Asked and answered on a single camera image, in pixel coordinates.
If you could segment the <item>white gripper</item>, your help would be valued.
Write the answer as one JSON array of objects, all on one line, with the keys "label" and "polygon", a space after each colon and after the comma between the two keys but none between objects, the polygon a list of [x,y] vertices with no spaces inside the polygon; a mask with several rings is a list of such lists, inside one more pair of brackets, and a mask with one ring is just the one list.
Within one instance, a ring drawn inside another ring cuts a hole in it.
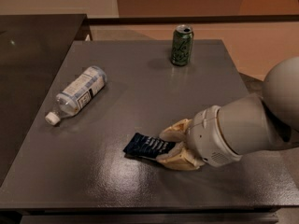
[{"label": "white gripper", "polygon": [[218,121],[220,109],[213,105],[197,113],[192,120],[182,119],[161,131],[160,139],[176,144],[168,153],[158,155],[156,161],[167,169],[177,171],[194,171],[205,163],[221,167],[240,161],[242,156],[229,147],[221,133]]}]

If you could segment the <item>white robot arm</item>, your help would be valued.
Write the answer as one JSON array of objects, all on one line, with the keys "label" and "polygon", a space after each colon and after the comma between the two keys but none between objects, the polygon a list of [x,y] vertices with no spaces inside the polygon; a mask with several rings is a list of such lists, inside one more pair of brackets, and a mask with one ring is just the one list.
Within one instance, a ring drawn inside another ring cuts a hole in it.
[{"label": "white robot arm", "polygon": [[172,170],[197,170],[240,161],[262,150],[299,144],[299,58],[287,59],[266,75],[261,94],[213,105],[182,119],[159,137],[175,146],[156,161]]}]

